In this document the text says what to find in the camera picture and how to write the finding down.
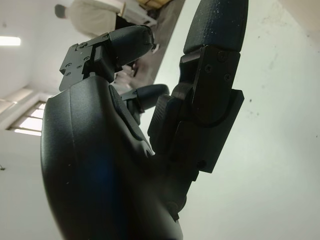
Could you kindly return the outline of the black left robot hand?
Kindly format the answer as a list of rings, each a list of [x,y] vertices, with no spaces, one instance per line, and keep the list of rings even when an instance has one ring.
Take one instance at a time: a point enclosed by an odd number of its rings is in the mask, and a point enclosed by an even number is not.
[[[199,172],[211,173],[244,101],[233,89],[246,0],[202,0],[178,85],[118,94],[122,66],[153,46],[135,25],[72,45],[41,133],[47,200],[66,240],[181,240],[179,212]]]

